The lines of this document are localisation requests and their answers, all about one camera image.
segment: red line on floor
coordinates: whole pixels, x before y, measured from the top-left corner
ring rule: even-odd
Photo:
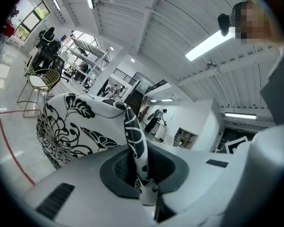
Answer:
[[[8,114],[8,113],[15,113],[15,112],[26,112],[26,111],[39,111],[39,110],[35,110],[35,109],[32,109],[32,110],[17,110],[17,111],[7,111],[7,112],[0,112],[0,114]],[[3,125],[2,125],[2,121],[1,121],[1,118],[0,118],[0,128],[1,128],[1,132],[2,132],[2,135],[3,135],[3,138],[4,138],[4,141],[5,141],[5,144],[7,146],[7,148],[9,149],[9,152],[11,154],[11,156],[13,157],[16,165],[18,166],[18,168],[20,169],[20,171],[23,173],[23,175],[27,178],[27,180],[32,184],[32,185],[35,185],[35,182],[29,177],[29,175],[24,171],[24,169],[22,168],[21,164],[18,162],[17,158],[15,157],[10,145],[9,145],[9,142],[8,142],[8,139],[6,138],[6,135],[5,135],[5,132],[4,132],[4,129],[3,129]]]

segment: white pillar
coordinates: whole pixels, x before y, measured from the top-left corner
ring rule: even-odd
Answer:
[[[89,95],[97,95],[99,90],[102,88],[103,84],[109,78],[109,76],[114,72],[117,66],[123,61],[124,57],[128,54],[128,48],[123,48],[113,59],[112,61],[105,67],[103,72],[98,76],[95,83],[89,89]]]

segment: white tile floor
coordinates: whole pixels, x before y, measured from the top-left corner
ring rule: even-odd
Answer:
[[[25,108],[25,103],[17,104],[17,98],[26,84],[24,77],[24,61],[27,59],[17,48],[8,44],[3,46],[0,55],[0,113],[18,111]],[[31,88],[27,85],[21,99],[27,99]],[[33,92],[32,100],[37,100],[37,93]],[[39,95],[38,104],[29,103],[28,109],[40,109],[43,97]],[[44,155],[36,138],[36,118],[23,118],[22,112],[0,114],[2,128],[6,140],[16,160],[28,175],[26,177],[13,159],[3,138],[0,127],[0,172],[3,180],[18,196],[22,196],[33,185],[55,168]]]

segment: white cushion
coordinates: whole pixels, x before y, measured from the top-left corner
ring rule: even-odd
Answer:
[[[41,87],[41,89],[48,89],[48,87],[42,81],[42,79],[37,76],[30,76],[29,81],[34,87]]]

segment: vent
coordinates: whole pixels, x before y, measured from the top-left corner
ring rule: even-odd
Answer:
[[[43,200],[36,211],[53,220],[74,188],[75,186],[67,183],[60,184],[45,200]]]

